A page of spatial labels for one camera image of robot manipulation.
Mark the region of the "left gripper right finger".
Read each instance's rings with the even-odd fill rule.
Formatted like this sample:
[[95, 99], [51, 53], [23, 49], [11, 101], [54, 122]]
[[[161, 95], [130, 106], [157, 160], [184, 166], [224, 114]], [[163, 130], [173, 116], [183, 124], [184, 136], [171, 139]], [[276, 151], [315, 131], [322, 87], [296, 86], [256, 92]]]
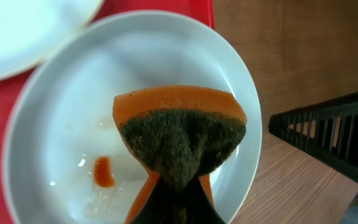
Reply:
[[184, 224], [225, 224], [208, 198], [200, 179], [194, 177], [180, 195]]

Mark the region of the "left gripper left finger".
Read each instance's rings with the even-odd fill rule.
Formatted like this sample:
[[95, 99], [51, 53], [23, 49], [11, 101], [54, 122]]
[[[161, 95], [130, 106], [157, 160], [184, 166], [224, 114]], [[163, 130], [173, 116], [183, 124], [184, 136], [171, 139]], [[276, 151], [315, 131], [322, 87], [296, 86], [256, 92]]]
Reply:
[[177, 193], [160, 177], [149, 177], [130, 209], [130, 224], [173, 223]]

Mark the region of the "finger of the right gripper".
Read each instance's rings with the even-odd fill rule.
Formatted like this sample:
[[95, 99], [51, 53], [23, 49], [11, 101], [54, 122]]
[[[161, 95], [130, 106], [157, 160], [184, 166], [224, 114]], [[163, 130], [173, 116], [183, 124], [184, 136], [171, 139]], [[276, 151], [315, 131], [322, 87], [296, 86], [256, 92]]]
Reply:
[[358, 92], [274, 114], [268, 131], [358, 183]]

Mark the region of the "orange green sponge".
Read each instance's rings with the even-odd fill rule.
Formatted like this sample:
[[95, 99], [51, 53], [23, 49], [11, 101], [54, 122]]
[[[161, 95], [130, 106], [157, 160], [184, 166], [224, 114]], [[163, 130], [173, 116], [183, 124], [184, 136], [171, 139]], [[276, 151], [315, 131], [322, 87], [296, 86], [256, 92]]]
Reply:
[[146, 88], [116, 96], [112, 116], [148, 178], [160, 177], [177, 193], [173, 223], [183, 221], [180, 195], [194, 177], [214, 207], [209, 176], [246, 133], [246, 114], [232, 94], [189, 85]]

